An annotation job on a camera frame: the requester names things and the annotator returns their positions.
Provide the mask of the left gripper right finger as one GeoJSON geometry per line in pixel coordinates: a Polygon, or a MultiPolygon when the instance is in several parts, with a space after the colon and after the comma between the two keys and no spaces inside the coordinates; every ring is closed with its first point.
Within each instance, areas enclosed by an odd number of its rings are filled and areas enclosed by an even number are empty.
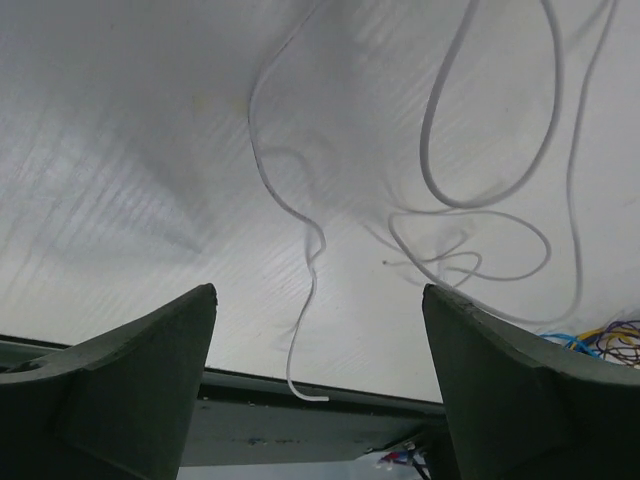
{"type": "Polygon", "coordinates": [[[422,310],[464,479],[636,479],[639,372],[426,285],[422,310]]]}

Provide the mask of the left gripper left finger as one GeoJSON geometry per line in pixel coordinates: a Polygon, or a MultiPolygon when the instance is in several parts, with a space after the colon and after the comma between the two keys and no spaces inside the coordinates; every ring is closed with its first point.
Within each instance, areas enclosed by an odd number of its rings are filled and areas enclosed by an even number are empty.
{"type": "Polygon", "coordinates": [[[200,285],[2,373],[2,478],[176,478],[216,308],[200,285]]]}

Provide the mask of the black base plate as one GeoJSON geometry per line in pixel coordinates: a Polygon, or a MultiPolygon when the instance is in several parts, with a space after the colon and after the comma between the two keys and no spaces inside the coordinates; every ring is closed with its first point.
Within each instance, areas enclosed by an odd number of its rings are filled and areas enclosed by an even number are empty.
{"type": "Polygon", "coordinates": [[[445,426],[434,404],[342,391],[311,404],[276,383],[204,368],[180,468],[352,460],[445,426]]]}

